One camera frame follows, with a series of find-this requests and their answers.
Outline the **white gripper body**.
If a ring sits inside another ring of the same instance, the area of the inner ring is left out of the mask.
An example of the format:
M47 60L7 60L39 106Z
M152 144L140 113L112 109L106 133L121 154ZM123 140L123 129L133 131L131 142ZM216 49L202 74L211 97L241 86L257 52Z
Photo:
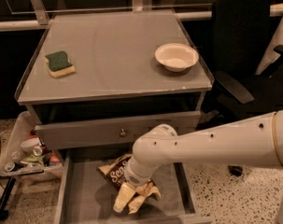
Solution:
M140 187L149 181L153 173L152 167L139 163L135 159L129 159L125 166L124 177L130 184Z

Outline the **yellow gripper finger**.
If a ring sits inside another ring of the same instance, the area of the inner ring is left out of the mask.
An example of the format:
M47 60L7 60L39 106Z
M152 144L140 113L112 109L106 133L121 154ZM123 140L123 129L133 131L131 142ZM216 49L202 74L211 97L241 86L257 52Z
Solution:
M113 210L117 213L121 213L128 202L134 197L135 193L135 186L127 182L122 183L114 202Z
M145 192L139 193L136 197L133 197L128 203L129 214L135 214L139 208L142 206L143 202L146 200L147 195Z

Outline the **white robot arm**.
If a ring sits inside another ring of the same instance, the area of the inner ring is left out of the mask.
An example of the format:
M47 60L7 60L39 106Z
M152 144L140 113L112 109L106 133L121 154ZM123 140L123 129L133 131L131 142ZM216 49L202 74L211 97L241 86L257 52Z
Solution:
M144 185L156 170L177 162L282 169L283 110L183 135L169 125L155 127L134 142L113 209L136 212L152 193Z

